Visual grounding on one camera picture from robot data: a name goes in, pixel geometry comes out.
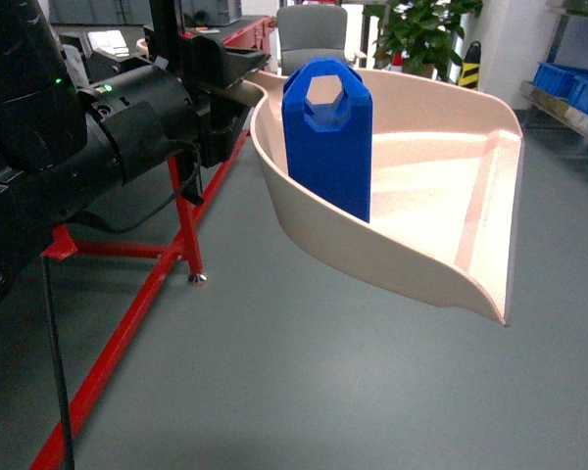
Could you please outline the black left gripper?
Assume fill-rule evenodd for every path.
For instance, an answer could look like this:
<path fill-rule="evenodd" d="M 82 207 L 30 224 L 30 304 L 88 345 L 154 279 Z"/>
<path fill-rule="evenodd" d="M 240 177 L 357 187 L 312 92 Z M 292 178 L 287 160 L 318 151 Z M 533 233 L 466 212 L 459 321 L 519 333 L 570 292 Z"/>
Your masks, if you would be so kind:
<path fill-rule="evenodd" d="M 161 60 L 78 91 L 87 114 L 88 142 L 76 156 L 84 205 L 125 185 L 170 158 L 184 186 L 199 201 L 197 175 L 227 161 L 248 114 L 247 105 L 226 97 L 269 61 L 260 49 L 227 48 L 206 35 L 182 38 L 180 67 Z"/>

